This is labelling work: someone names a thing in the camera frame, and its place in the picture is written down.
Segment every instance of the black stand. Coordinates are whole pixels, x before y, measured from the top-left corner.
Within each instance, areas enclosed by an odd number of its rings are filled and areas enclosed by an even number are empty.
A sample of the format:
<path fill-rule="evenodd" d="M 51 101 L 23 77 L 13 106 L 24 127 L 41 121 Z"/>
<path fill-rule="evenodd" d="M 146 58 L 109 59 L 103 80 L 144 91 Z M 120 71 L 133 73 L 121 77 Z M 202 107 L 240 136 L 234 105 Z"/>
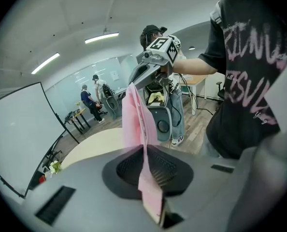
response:
<path fill-rule="evenodd" d="M 79 131 L 79 133 L 80 134 L 83 134 L 83 132 L 80 130 L 80 128 L 76 125 L 76 123 L 75 123 L 75 121 L 73 120 L 73 119 L 71 119 L 70 121 L 68 121 L 68 123 L 69 122 L 72 122 L 72 125 L 74 125 L 75 126 L 75 128 Z"/>
<path fill-rule="evenodd" d="M 89 128 L 91 128 L 91 126 L 90 126 L 90 125 L 88 124 L 88 122 L 86 121 L 85 117 L 84 117 L 82 114 L 80 114 L 80 116 L 81 116 L 82 120 L 85 122 L 85 124 L 86 124 L 87 126 L 89 126 Z"/>
<path fill-rule="evenodd" d="M 79 125 L 82 127 L 82 129 L 85 129 L 85 127 L 81 124 L 80 120 L 77 119 L 77 121 L 78 121 Z"/>
<path fill-rule="evenodd" d="M 68 134 L 78 143 L 78 144 L 80 144 L 79 142 L 78 142 L 78 140 L 73 136 L 73 134 L 71 134 L 71 132 L 66 128 L 66 126 L 63 124 L 63 122 L 62 122 L 62 120 L 60 119 L 60 117 L 55 113 L 55 115 L 56 115 L 56 117 L 57 117 L 57 119 L 58 119 L 58 121 L 61 123 L 61 125 L 64 127 L 64 129 L 68 132 Z"/>

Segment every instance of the pink cloth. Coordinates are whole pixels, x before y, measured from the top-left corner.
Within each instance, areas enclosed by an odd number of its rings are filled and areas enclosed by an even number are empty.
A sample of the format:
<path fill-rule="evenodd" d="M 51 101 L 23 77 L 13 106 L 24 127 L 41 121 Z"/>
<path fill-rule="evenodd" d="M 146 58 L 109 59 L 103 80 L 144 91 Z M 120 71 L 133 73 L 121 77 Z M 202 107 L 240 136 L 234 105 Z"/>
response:
<path fill-rule="evenodd" d="M 138 190 L 142 192 L 143 206 L 154 221 L 160 223 L 163 192 L 150 172 L 147 156 L 147 145 L 158 145 L 157 128 L 133 83 L 129 85 L 122 100 L 122 128 L 125 147 L 144 146 Z"/>

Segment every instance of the white shirt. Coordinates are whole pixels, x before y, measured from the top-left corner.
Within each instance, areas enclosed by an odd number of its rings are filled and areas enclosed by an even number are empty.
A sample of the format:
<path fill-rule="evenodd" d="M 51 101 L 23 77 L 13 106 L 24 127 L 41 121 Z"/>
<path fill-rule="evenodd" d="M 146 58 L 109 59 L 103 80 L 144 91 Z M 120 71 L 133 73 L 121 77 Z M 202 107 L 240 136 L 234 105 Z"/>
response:
<path fill-rule="evenodd" d="M 101 93 L 103 92 L 103 85 L 107 84 L 104 80 L 97 80 L 96 83 L 94 83 L 94 88 L 97 90 L 99 97 Z"/>

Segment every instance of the graphic t-shirt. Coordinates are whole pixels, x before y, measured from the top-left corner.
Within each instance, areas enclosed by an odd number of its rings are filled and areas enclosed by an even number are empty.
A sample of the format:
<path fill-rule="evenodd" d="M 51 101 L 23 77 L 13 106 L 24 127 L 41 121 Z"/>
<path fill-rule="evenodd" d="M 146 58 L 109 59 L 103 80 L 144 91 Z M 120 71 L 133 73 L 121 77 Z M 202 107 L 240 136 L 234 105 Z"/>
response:
<path fill-rule="evenodd" d="M 287 65 L 287 33 L 263 0 L 221 0 L 222 23 L 211 21 L 200 59 L 225 74 L 225 100 L 206 133 L 226 158 L 239 158 L 279 131 L 264 94 Z"/>

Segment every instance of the ceiling light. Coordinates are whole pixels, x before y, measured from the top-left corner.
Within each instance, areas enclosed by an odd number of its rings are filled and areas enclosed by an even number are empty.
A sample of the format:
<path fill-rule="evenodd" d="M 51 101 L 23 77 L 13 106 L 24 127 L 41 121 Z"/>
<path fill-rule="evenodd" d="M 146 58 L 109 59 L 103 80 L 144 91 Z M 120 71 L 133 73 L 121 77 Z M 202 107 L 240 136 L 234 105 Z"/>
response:
<path fill-rule="evenodd" d="M 103 60 L 100 60 L 100 61 L 95 62 L 95 64 L 100 63 L 100 62 L 103 62 L 103 61 L 106 61 L 106 60 L 109 60 L 109 59 L 110 59 L 110 58 L 105 58 L 105 59 L 103 59 Z"/>
<path fill-rule="evenodd" d="M 97 72 L 102 72 L 102 71 L 104 71 L 105 69 L 102 69 L 102 70 L 100 70 L 100 71 L 97 71 Z M 97 72 L 94 72 L 94 74 L 96 74 Z"/>
<path fill-rule="evenodd" d="M 78 82 L 78 81 L 80 81 L 80 80 L 82 80 L 82 79 L 84 79 L 85 77 L 83 77 L 83 78 L 80 78 L 80 79 L 78 79 L 76 82 Z"/>
<path fill-rule="evenodd" d="M 98 41 L 98 40 L 102 40 L 102 39 L 106 39 L 106 38 L 110 38 L 110 37 L 114 37 L 114 36 L 118 36 L 118 35 L 119 35 L 119 33 L 105 34 L 105 35 L 101 35 L 101 36 L 98 36 L 98 37 L 95 37 L 95 38 L 92 38 L 89 40 L 85 40 L 85 43 L 88 44 L 88 43 L 93 42 L 93 41 Z"/>
<path fill-rule="evenodd" d="M 58 56 L 60 56 L 59 53 L 55 53 L 51 58 L 48 58 L 44 63 L 42 63 L 40 66 L 38 66 L 33 72 L 32 74 L 35 74 L 37 71 L 39 71 L 42 67 L 44 67 L 47 63 L 51 62 L 52 60 L 54 60 L 55 58 L 57 58 Z"/>
<path fill-rule="evenodd" d="M 87 82 L 89 79 L 87 79 L 86 81 L 84 81 L 84 82 L 82 82 L 82 83 L 85 83 L 85 82 Z M 82 83 L 80 83 L 80 84 L 82 84 Z"/>

